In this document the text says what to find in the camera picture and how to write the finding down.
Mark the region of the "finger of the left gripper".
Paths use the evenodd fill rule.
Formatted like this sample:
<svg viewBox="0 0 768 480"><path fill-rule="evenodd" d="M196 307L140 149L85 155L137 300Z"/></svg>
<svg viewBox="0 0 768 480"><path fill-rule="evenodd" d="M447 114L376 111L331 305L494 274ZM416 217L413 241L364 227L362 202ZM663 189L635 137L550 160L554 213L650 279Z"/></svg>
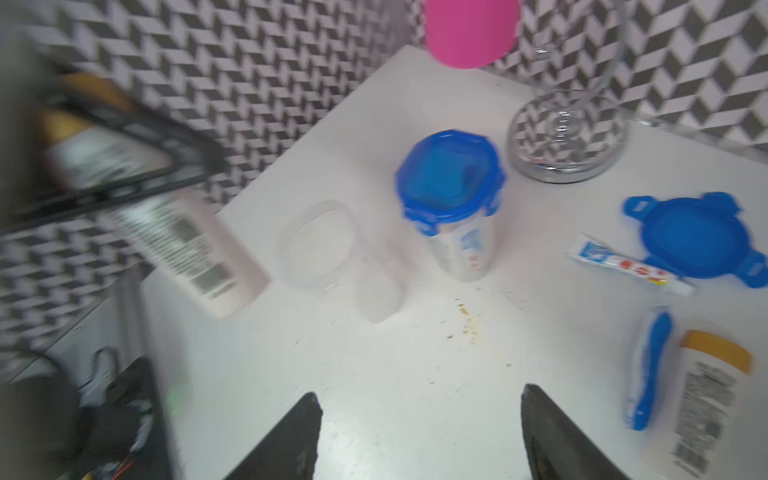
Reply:
<svg viewBox="0 0 768 480"><path fill-rule="evenodd" d="M209 136L46 59L1 64L1 231L136 203L225 166Z"/></svg>

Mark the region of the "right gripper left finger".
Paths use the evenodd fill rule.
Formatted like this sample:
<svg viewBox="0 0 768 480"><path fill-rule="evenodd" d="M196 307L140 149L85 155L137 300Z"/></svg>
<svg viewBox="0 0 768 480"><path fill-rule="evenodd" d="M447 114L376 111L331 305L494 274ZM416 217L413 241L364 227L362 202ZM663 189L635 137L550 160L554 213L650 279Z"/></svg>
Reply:
<svg viewBox="0 0 768 480"><path fill-rule="evenodd" d="M312 480L322 415L316 394L304 394L226 480Z"/></svg>

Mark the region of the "blue lid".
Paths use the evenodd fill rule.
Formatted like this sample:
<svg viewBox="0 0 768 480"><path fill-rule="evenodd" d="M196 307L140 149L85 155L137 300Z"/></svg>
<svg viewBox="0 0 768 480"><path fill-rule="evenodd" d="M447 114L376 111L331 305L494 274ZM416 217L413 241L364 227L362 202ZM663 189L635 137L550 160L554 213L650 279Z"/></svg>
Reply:
<svg viewBox="0 0 768 480"><path fill-rule="evenodd" d="M395 174L404 217L429 237L477 213L495 214L505 182L494 144L459 130L421 140Z"/></svg>
<svg viewBox="0 0 768 480"><path fill-rule="evenodd" d="M640 222L649 264L680 277L733 275L749 288L764 288L767 257L752 248L740 211L735 197L725 192L664 201L634 196L623 203L623 213Z"/></svg>

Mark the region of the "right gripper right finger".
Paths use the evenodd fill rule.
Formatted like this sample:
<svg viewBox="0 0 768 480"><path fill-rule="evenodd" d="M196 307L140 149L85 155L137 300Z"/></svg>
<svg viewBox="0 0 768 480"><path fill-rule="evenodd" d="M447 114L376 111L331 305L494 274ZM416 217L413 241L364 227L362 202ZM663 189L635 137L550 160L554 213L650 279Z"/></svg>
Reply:
<svg viewBox="0 0 768 480"><path fill-rule="evenodd" d="M521 426L533 479L628 479L538 385L523 389Z"/></svg>

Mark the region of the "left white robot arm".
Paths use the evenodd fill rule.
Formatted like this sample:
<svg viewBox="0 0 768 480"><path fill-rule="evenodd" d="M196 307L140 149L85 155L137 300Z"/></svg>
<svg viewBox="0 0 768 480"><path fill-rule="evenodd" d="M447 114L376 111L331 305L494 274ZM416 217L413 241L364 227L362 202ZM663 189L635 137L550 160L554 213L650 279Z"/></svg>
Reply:
<svg viewBox="0 0 768 480"><path fill-rule="evenodd" d="M1 70L1 230L131 206L224 169L223 147L111 82L52 63ZM90 417L58 360L1 387L1 475L54 479L74 465Z"/></svg>

